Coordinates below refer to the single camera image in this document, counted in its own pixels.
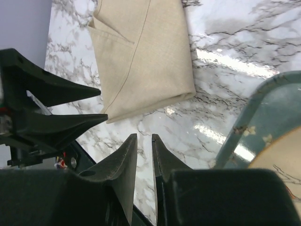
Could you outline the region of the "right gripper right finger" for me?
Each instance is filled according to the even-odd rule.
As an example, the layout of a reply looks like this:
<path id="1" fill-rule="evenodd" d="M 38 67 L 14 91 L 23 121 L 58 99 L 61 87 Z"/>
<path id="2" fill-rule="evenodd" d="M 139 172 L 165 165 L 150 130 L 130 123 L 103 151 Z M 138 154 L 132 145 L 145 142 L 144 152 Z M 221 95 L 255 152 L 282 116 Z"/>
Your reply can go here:
<path id="1" fill-rule="evenodd" d="M 152 134 L 151 139 L 157 221 L 171 221 L 174 216 L 172 172 L 190 170 L 190 167 L 167 149 L 158 134 Z"/>

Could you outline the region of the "beige cloth napkin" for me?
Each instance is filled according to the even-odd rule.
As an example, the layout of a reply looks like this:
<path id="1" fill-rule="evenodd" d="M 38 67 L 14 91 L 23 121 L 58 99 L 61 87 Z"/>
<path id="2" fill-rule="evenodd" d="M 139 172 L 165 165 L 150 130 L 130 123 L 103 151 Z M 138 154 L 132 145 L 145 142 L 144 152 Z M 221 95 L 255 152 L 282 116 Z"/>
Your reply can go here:
<path id="1" fill-rule="evenodd" d="M 195 96 L 180 0 L 100 0 L 88 29 L 108 123 Z"/>

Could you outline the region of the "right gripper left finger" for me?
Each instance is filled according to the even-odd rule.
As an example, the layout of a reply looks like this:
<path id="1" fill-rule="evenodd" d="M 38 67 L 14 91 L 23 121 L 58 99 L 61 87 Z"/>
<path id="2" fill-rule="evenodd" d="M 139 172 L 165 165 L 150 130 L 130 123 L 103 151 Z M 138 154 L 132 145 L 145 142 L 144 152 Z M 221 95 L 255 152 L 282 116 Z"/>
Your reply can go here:
<path id="1" fill-rule="evenodd" d="M 101 183 L 109 207 L 117 206 L 106 212 L 105 222 L 131 224 L 137 166 L 137 135 L 131 134 L 124 143 L 108 157 L 81 172 L 81 177 Z"/>

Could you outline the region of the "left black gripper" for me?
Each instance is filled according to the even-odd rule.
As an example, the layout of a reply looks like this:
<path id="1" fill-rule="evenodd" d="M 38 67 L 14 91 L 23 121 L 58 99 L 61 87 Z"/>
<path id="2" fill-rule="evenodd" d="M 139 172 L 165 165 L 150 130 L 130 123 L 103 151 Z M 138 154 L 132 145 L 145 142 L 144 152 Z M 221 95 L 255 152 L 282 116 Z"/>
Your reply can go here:
<path id="1" fill-rule="evenodd" d="M 45 71 L 16 49 L 1 50 L 0 142 L 10 147 L 8 165 L 31 166 L 52 157 L 77 159 L 71 143 L 108 115 L 55 115 L 48 108 L 100 94 L 99 89 Z"/>

